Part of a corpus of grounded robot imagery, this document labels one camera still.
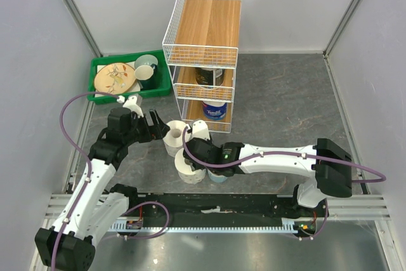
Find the white floral towel roll front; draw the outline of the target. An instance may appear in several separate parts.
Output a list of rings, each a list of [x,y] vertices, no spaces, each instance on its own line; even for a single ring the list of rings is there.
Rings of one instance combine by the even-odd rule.
[[[174,165],[178,172],[179,177],[189,184],[197,184],[201,182],[207,173],[206,169],[197,169],[193,170],[190,164],[186,163],[185,158],[183,157],[184,149],[180,149],[174,158]]]

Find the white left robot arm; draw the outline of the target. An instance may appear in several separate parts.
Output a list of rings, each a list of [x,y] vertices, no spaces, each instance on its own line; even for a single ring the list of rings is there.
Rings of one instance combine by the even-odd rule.
[[[139,200],[134,188],[120,186],[100,197],[134,143],[163,139],[170,130],[156,110],[149,111],[152,123],[134,107],[110,111],[86,156],[86,167],[59,217],[48,229],[40,228],[34,238],[42,263],[52,270],[88,270],[97,245],[121,215],[132,216]]]

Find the white floral towel roll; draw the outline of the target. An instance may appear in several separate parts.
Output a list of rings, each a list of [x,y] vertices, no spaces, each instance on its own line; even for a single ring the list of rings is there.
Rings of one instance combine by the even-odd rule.
[[[166,125],[169,126],[169,131],[163,138],[164,145],[168,155],[175,157],[177,152],[183,147],[182,134],[187,124],[183,121],[173,120],[169,121]]]
[[[180,149],[174,158],[174,165],[178,172],[179,177],[189,184],[197,184],[201,182],[207,173],[206,169],[197,169],[193,170],[190,164],[186,163],[185,158],[183,157],[184,149]]]

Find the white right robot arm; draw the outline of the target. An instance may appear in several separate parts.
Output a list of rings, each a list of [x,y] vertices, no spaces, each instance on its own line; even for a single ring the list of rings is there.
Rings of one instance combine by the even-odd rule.
[[[326,198],[352,196],[351,156],[327,138],[316,145],[277,148],[227,142],[217,147],[210,140],[194,138],[185,144],[183,156],[194,169],[206,168],[217,176],[231,177],[254,173],[298,175],[306,181],[298,185],[290,201],[295,215],[305,216]]]

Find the black towel roll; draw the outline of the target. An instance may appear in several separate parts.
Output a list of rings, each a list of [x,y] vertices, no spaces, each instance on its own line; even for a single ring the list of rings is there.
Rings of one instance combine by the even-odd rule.
[[[224,82],[225,73],[223,69],[195,68],[195,80],[197,84],[208,86],[221,86]]]

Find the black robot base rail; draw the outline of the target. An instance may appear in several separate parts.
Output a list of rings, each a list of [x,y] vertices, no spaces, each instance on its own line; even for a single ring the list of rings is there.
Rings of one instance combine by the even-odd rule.
[[[137,188],[116,184],[110,192],[129,198],[129,207],[145,203],[129,216],[141,216],[144,227],[169,228],[254,228],[278,227],[284,218],[318,219],[325,216],[323,200],[314,208],[302,207],[292,195],[271,194],[175,194],[139,193]]]

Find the white floral towel roll back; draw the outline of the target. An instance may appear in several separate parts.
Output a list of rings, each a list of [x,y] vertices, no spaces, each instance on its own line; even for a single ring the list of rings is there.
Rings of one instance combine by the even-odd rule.
[[[163,138],[164,145],[168,155],[175,157],[177,152],[183,147],[182,134],[187,124],[183,121],[173,120],[169,121],[166,125],[169,126],[169,131]]]

